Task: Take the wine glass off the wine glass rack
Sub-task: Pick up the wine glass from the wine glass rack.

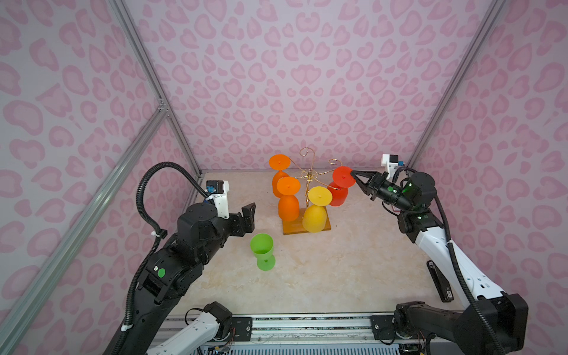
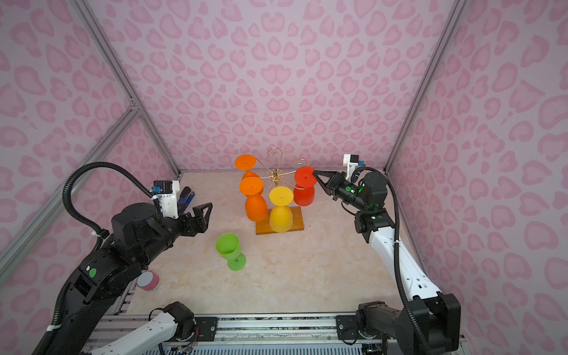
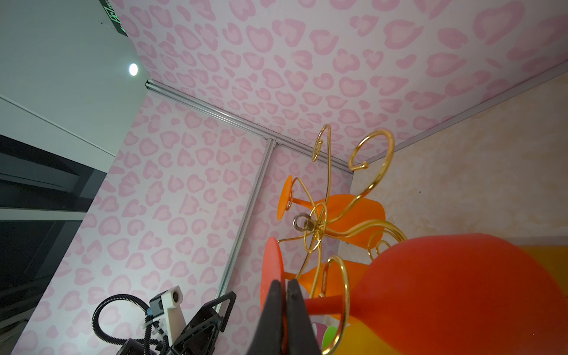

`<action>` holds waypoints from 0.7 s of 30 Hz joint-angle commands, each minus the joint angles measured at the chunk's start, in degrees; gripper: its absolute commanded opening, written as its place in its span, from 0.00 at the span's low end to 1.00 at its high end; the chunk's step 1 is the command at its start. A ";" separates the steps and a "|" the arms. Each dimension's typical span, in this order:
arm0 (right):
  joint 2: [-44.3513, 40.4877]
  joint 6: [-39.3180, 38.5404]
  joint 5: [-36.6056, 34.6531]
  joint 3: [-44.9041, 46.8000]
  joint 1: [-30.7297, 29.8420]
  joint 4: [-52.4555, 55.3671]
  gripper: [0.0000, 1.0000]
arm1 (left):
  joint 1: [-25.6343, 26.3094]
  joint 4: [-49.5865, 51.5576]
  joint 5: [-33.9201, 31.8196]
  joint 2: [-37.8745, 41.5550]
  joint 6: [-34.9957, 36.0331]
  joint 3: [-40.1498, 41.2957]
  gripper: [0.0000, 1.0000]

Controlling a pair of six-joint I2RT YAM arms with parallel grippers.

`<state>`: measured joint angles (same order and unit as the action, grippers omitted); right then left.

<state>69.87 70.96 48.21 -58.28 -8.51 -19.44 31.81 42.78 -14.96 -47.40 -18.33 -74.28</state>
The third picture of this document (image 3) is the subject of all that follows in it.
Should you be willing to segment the red plastic wine glass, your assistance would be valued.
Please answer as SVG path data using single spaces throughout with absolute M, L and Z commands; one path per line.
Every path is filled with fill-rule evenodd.
M 547 270 L 491 235 L 414 238 L 384 251 L 392 297 L 376 334 L 401 354 L 565 354 L 567 300 Z

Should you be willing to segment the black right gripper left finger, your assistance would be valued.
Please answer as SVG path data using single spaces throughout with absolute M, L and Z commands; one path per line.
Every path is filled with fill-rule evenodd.
M 280 281 L 271 282 L 247 355 L 279 355 L 283 342 L 283 294 Z

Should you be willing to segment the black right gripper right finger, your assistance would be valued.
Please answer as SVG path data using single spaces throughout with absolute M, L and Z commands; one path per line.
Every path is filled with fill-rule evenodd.
M 292 279 L 287 284 L 286 319 L 288 353 L 290 355 L 321 355 L 303 299 L 300 284 Z

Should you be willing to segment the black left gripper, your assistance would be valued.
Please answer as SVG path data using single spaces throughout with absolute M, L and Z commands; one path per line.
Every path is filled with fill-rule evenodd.
M 212 354 L 218 335 L 225 331 L 237 295 L 229 293 L 205 303 L 193 316 L 186 322 L 186 327 L 180 337 L 174 341 L 171 347 L 168 346 L 167 338 L 162 339 L 158 333 L 158 323 L 151 325 L 151 330 L 155 331 L 158 338 L 158 345 L 155 349 L 145 350 L 143 341 L 132 338 L 126 340 L 125 344 L 118 350 L 119 354 Z

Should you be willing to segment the green plastic wine glass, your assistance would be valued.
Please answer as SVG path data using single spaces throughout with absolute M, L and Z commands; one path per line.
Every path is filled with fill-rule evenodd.
M 322 348 L 327 348 L 328 346 L 330 346 L 335 337 L 337 336 L 338 333 L 338 328 L 336 326 L 332 326 L 330 325 L 324 332 L 323 338 L 322 338 Z

